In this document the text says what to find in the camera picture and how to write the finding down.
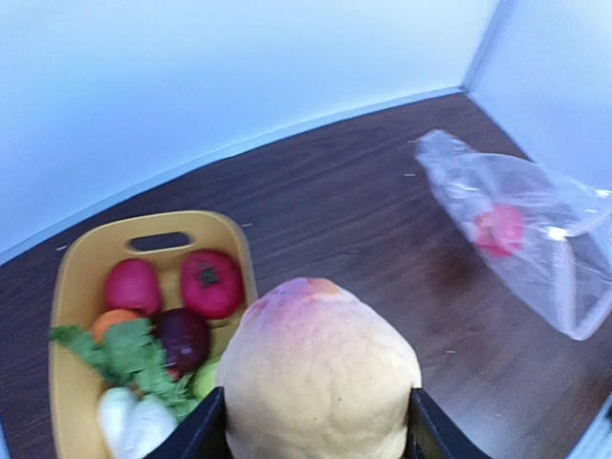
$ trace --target white backdrop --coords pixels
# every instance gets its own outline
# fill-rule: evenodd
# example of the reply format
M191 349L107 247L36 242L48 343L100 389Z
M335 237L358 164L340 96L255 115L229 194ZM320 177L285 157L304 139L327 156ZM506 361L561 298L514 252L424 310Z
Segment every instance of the white backdrop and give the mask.
M513 3L472 98L532 159L612 188L612 2Z
M458 86L495 4L0 2L0 263L198 165Z

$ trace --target green fruit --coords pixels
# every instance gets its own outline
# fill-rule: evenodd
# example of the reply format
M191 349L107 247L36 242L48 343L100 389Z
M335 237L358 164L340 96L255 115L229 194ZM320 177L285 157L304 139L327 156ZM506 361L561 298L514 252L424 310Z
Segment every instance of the green fruit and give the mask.
M193 395L199 400L203 400L214 389L214 376L217 373L220 357L210 359L200 367L195 374L193 381Z

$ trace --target transparent bag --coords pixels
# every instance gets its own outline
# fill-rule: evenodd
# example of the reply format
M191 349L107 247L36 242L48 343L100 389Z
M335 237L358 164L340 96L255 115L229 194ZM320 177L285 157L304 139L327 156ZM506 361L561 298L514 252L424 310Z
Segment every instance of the transparent bag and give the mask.
M444 131L417 143L434 196L513 293L572 339L612 307L612 192L479 153Z

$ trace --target dark wooden table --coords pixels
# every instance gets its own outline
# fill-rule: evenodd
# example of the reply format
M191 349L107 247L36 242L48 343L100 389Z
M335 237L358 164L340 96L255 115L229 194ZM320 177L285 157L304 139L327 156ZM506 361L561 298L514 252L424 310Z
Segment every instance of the dark wooden table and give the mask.
M193 171L0 267L0 413L13 458L55 457L47 331L58 248L107 222L193 208L245 225L261 293L324 276L377 309L415 347L429 393L488 454L564 457L612 390L612 321L572 341L487 269L413 158L411 141L434 128L521 154L466 97L428 100Z

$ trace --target red object in plastic bag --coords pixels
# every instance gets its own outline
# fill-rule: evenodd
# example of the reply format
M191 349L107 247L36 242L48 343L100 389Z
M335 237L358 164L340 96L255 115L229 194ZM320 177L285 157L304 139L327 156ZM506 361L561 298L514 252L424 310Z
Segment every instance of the red object in plastic bag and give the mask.
M525 221L518 209L493 204L492 211L476 217L475 244L493 256L510 256L522 247Z

